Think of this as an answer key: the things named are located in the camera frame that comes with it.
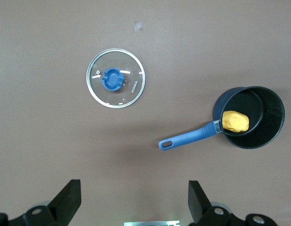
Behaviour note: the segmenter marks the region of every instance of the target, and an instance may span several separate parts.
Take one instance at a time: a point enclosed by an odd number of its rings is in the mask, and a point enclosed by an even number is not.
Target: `yellow food item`
[[[249,118],[236,111],[225,111],[222,117],[223,128],[233,131],[242,132],[249,128]]]

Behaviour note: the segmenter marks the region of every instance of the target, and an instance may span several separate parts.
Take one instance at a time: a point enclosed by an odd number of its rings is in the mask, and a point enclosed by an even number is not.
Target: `blue lid knob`
[[[122,86],[123,75],[117,68],[108,68],[105,70],[104,77],[102,78],[103,86],[110,91],[119,90]]]

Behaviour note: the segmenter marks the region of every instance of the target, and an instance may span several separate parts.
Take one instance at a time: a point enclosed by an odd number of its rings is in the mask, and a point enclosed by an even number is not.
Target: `saucepan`
[[[222,117],[225,111],[236,111],[249,118],[249,128],[244,132],[232,132],[224,129]],[[159,142],[163,151],[189,144],[223,133],[227,140],[244,149],[254,149],[270,143],[283,127],[285,110],[283,102],[272,90],[261,87],[236,87],[223,93],[216,101],[213,121],[206,126],[164,139]]]

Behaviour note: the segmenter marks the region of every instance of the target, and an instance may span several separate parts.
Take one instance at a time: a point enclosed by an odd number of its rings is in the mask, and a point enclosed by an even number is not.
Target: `pot handle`
[[[211,137],[219,132],[222,132],[220,120],[211,121],[200,129],[160,141],[159,148],[163,151],[167,151],[174,147],[187,145],[191,142]]]

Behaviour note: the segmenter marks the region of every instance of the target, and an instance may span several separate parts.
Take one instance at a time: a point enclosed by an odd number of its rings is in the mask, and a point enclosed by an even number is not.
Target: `gray surface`
[[[144,30],[136,32],[141,19]],[[86,71],[108,48],[135,54],[140,99],[100,105]],[[211,120],[220,94],[265,86],[286,121],[267,146],[222,134],[162,152],[161,138]],[[0,1],[0,212],[14,218],[81,179],[70,223],[192,221],[188,180],[244,219],[291,226],[291,1]]]

